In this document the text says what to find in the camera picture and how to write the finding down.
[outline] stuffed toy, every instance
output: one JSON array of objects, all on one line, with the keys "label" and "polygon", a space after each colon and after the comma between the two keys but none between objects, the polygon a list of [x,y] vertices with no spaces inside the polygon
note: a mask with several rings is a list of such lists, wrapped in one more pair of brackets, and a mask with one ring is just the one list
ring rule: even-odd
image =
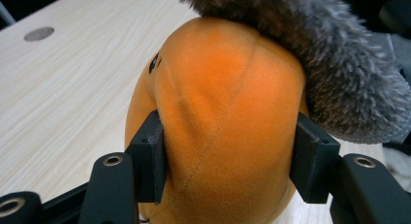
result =
[{"label": "stuffed toy", "polygon": [[298,113],[353,143],[401,139],[411,91],[339,0],[182,0],[201,17],[147,63],[126,145],[164,126],[168,174],[150,223],[270,223],[287,206]]}]

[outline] orange fabric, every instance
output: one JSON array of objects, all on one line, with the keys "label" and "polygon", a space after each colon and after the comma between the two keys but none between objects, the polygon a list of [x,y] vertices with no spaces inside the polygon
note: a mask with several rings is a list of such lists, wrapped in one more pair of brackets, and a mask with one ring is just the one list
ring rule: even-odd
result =
[{"label": "orange fabric", "polygon": [[150,223],[270,223],[289,203],[298,111],[307,113],[299,61],[247,26],[196,18],[162,46],[138,81],[126,144],[149,112],[165,128],[169,172]]}]

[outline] fluffy gray fur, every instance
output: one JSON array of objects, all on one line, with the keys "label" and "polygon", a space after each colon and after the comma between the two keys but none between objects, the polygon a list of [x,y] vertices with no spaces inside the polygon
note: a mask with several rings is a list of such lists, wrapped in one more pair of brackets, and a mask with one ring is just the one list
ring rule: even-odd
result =
[{"label": "fluffy gray fur", "polygon": [[311,118],[332,135],[376,144],[410,131],[409,84],[340,0],[181,1],[202,16],[253,26],[292,51],[307,76]]}]

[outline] table surface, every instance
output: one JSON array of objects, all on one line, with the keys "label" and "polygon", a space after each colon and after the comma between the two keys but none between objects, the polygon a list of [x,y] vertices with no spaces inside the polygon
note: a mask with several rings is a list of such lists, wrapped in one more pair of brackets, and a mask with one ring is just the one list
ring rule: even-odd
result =
[{"label": "table surface", "polygon": [[[123,151],[143,65],[197,16],[178,0],[59,0],[0,32],[0,196],[48,201],[89,180],[95,160]],[[37,42],[24,36],[49,26]],[[381,145],[342,142],[341,154],[384,162]],[[275,223],[332,223],[299,195]]]}]

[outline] wooden table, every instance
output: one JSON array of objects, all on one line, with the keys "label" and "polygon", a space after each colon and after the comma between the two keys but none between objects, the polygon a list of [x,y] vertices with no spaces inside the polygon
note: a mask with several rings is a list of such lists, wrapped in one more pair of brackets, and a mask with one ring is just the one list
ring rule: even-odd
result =
[{"label": "wooden table", "polygon": [[[0,196],[43,202],[88,181],[104,154],[123,151],[130,98],[147,60],[196,16],[178,0],[60,0],[0,32]],[[27,42],[42,27],[54,32]],[[381,145],[343,143],[384,161]],[[275,223],[331,223],[299,196]]]}]

